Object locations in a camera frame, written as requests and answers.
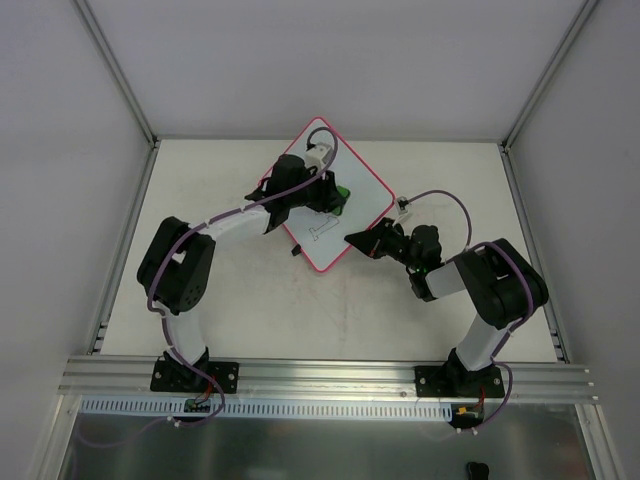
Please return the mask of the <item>green bone-shaped eraser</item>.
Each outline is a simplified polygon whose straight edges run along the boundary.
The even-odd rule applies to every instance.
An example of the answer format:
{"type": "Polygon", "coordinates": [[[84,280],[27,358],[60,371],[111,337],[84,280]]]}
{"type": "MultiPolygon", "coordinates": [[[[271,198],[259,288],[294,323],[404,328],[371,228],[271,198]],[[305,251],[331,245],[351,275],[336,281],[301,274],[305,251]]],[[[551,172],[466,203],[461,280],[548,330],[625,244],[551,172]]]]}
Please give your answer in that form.
{"type": "Polygon", "coordinates": [[[351,195],[351,192],[348,188],[343,187],[338,185],[337,186],[337,193],[339,194],[340,199],[336,201],[336,205],[335,208],[332,210],[332,212],[337,215],[340,216],[344,210],[344,207],[351,195]]]}

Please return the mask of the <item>pink framed whiteboard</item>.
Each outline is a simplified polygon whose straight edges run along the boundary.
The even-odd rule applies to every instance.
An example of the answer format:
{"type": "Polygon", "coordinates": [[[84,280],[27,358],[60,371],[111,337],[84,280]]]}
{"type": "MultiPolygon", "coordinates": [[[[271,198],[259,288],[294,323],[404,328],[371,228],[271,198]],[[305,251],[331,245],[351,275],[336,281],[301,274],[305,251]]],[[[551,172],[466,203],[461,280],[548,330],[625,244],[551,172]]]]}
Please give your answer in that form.
{"type": "Polygon", "coordinates": [[[341,135],[332,136],[327,132],[330,127],[324,118],[313,118],[284,151],[302,157],[309,142],[338,145],[330,170],[335,174],[337,185],[350,192],[342,213],[296,208],[282,225],[319,273],[329,271],[351,248],[344,241],[346,235],[369,229],[390,212],[395,203],[393,190],[341,135]]]}

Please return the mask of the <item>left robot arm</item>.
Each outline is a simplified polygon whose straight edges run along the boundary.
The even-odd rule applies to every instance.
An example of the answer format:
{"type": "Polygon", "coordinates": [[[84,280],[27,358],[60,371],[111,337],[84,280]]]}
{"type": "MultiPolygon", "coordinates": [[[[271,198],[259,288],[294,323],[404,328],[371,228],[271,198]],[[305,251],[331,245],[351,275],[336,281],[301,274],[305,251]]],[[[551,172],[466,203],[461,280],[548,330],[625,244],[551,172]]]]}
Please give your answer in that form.
{"type": "Polygon", "coordinates": [[[308,208],[333,213],[344,207],[331,171],[335,150],[306,156],[283,154],[269,176],[246,195],[245,205],[223,212],[195,226],[175,216],[159,225],[137,270],[147,309],[160,316],[166,349],[154,365],[154,392],[228,393],[221,373],[229,362],[214,362],[195,314],[209,281],[214,254],[227,245],[270,233],[284,224],[292,210],[308,208]]]}

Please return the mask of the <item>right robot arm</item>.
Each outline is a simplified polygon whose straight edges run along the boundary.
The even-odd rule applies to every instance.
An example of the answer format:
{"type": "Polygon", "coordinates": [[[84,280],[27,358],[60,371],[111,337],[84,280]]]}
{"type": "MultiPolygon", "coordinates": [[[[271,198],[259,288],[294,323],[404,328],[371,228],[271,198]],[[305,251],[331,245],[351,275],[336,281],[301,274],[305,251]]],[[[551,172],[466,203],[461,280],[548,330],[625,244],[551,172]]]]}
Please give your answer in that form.
{"type": "Polygon", "coordinates": [[[464,339],[439,367],[414,368],[420,398],[506,396],[502,368],[494,357],[508,336],[549,299],[544,279],[505,239],[442,260],[438,229],[419,225],[407,235],[389,218],[348,234],[345,241],[369,258],[390,257],[405,267],[411,290],[425,302],[468,294],[475,316],[464,339]]]}

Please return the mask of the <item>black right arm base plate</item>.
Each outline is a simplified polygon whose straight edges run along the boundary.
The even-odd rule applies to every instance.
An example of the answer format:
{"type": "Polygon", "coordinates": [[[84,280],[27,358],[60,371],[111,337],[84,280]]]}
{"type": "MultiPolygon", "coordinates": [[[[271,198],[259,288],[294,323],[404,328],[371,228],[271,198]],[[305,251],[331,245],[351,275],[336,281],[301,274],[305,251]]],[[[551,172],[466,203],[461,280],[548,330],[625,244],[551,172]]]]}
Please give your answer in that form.
{"type": "Polygon", "coordinates": [[[479,398],[489,399],[505,396],[501,371],[490,366],[480,371],[448,371],[444,365],[421,365],[414,368],[416,394],[420,398],[479,398]]]}

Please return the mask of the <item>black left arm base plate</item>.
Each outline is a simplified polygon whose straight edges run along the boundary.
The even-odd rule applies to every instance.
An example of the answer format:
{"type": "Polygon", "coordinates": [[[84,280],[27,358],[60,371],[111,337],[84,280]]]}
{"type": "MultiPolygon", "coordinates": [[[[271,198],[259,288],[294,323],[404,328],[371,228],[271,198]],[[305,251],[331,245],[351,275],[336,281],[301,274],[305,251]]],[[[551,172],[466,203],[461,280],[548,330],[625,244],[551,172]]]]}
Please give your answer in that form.
{"type": "MultiPolygon", "coordinates": [[[[239,379],[239,367],[236,362],[204,360],[195,368],[213,380],[225,394],[235,394],[239,379]]],[[[199,374],[174,360],[172,357],[159,358],[154,365],[149,389],[160,393],[203,393],[207,381],[199,374]]]]}

